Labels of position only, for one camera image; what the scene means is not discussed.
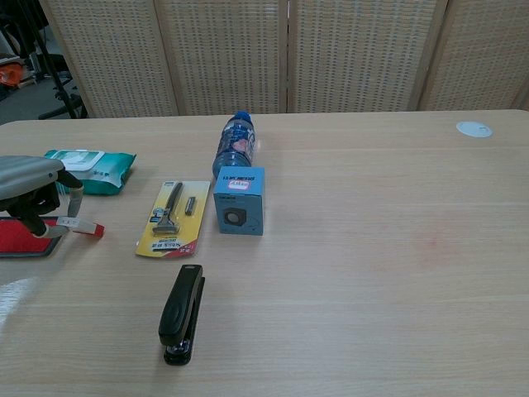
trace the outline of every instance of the table surface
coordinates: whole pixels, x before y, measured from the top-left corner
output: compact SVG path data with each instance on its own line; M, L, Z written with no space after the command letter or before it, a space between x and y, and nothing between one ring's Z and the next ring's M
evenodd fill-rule
M529 395L529 112L256 115L262 237L134 255L160 184L211 179L226 116L15 122L0 154L137 152L85 197L100 241L2 261L0 395ZM490 125L464 136L463 120ZM193 358L158 338L179 268L204 266Z

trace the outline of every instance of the bottle label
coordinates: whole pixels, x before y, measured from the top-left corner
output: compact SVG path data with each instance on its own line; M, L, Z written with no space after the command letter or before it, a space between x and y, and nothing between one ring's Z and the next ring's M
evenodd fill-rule
M234 125L222 132L222 139L218 144L217 155L228 151L241 153L251 164L254 156L255 133L241 125Z

